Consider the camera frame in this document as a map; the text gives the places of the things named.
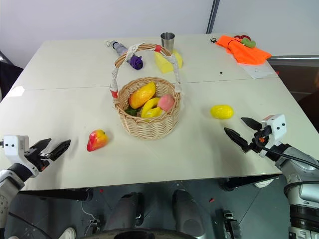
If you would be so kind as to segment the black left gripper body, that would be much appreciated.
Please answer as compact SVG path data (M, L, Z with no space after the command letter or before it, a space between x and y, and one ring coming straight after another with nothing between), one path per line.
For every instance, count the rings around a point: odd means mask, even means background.
M24 153L26 159L34 165L34 167L42 172L49 166L49 159L51 158L51 153L42 153L43 148L31 147L28 151Z

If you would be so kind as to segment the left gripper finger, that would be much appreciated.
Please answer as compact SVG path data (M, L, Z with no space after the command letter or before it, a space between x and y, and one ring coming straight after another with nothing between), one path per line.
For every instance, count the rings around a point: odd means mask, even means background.
M44 149L47 148L48 144L51 142L50 138L43 139L34 144L31 148L34 149L37 153L41 153Z
M70 146L71 140L66 140L57 145L50 153L49 159L56 161Z

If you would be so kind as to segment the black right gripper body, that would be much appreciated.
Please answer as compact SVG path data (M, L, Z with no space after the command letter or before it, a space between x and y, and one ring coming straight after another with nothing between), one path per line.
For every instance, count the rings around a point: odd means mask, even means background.
M245 149L245 153L249 152L250 150L261 153L262 150L266 152L271 152L270 149L266 148L266 144L269 142L269 135L272 134L272 130L270 126L266 126L262 128L261 126L251 126L253 130L256 132L254 133L254 138L252 138L252 142L247 146Z

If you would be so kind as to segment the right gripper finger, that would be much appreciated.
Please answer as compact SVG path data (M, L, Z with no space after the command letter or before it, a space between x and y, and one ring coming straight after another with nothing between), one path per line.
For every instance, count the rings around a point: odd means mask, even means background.
M248 142L244 138L242 138L239 133L227 127L224 128L224 131L233 142L240 146L243 151L249 150Z
M247 117L241 117L241 120L251 129L253 130L261 130L262 129L262 124L257 122L256 120L252 118L247 118Z

